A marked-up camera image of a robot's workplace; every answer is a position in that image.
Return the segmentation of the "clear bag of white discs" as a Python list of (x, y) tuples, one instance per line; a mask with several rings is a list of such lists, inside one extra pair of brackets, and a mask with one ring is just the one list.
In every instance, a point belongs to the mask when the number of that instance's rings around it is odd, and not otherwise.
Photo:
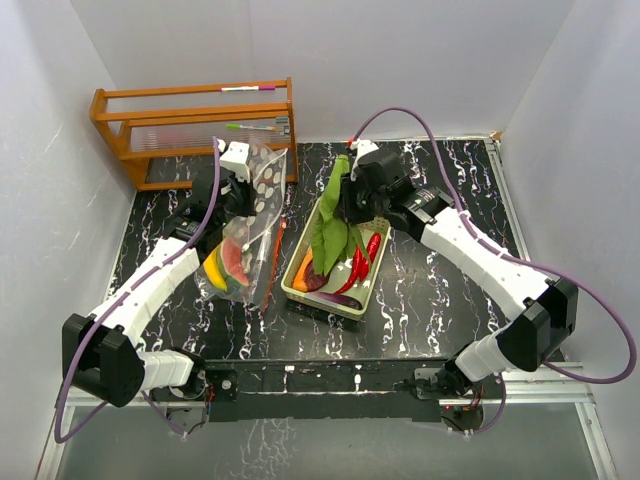
[(271, 231), (284, 205), (288, 148), (273, 151), (255, 139), (249, 143), (248, 166), (256, 191), (255, 211), (250, 217), (234, 217), (224, 236), (232, 237), (244, 251)]

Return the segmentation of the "red watermelon slice toy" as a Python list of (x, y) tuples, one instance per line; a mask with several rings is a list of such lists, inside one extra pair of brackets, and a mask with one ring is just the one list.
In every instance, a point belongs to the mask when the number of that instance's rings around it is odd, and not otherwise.
[(249, 286), (249, 279), (243, 267), (243, 252), (231, 239), (225, 238), (219, 245), (219, 267), (228, 283), (241, 287)]

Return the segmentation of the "green toy leaf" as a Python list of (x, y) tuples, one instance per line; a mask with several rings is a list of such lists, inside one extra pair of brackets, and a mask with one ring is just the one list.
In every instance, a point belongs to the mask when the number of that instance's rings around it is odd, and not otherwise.
[(357, 226), (348, 226), (340, 219), (337, 208), (341, 193), (341, 179), (350, 177), (351, 164), (346, 154), (334, 161), (329, 180), (318, 201), (319, 216), (312, 226), (312, 260), (317, 274), (328, 276), (339, 260), (353, 256), (359, 249), (366, 260), (370, 259)]

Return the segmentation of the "yellow toy banana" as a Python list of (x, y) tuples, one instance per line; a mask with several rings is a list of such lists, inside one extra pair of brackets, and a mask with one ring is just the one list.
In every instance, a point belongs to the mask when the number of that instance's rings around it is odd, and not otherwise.
[(209, 282), (218, 290), (227, 291), (227, 283), (218, 266), (217, 254), (219, 247), (216, 247), (204, 260), (203, 268)]

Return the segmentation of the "pale green perforated basket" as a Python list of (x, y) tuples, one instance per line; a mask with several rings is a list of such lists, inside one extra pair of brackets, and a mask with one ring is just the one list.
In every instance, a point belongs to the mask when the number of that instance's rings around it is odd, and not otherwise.
[(381, 237), (373, 265), (369, 268), (369, 273), (363, 281), (357, 280), (349, 290), (335, 295), (338, 288), (343, 286), (350, 277), (352, 260), (348, 259), (345, 262), (339, 261), (334, 266), (327, 283), (322, 288), (313, 292), (302, 292), (294, 288), (294, 280), (311, 248), (313, 223), (320, 216), (319, 204), (320, 202), (317, 201), (311, 210), (296, 248), (287, 262), (287, 268), (281, 280), (281, 288), (289, 300), (351, 320), (361, 321), (373, 295), (391, 230), (390, 224), (384, 218), (376, 217), (370, 222), (359, 225), (362, 239), (366, 243), (375, 234), (379, 234)]

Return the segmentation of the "dark red toy sweet potato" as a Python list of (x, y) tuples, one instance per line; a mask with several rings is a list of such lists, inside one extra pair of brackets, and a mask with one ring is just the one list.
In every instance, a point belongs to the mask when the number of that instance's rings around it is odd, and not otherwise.
[(303, 281), (307, 292), (314, 292), (321, 289), (328, 283), (328, 279), (328, 276), (315, 272), (313, 263), (309, 263), (306, 266)]

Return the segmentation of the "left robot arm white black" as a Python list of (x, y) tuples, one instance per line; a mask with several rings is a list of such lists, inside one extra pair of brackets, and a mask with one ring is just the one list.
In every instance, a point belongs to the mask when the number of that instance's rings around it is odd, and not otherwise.
[(155, 388), (173, 387), (186, 399), (204, 392), (207, 376), (196, 368), (193, 355), (136, 348), (159, 308), (221, 242), (227, 224), (253, 214), (255, 197), (246, 166), (224, 161), (220, 168), (198, 172), (191, 195), (170, 218), (151, 255), (112, 297), (63, 324), (61, 398), (76, 387), (123, 407), (140, 391)]

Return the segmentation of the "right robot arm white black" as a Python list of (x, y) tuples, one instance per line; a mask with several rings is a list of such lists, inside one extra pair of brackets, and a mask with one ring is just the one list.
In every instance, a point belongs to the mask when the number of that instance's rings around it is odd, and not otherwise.
[(341, 178), (338, 211), (343, 219), (351, 225), (386, 219), (454, 264), (507, 320), (464, 346), (432, 376), (415, 380), (415, 387), (466, 397), (490, 375), (536, 371), (575, 329), (577, 286), (508, 261), (506, 251), (487, 235), (465, 226), (466, 217), (450, 195), (438, 187), (415, 187), (395, 153), (368, 140), (351, 148), (354, 165)]

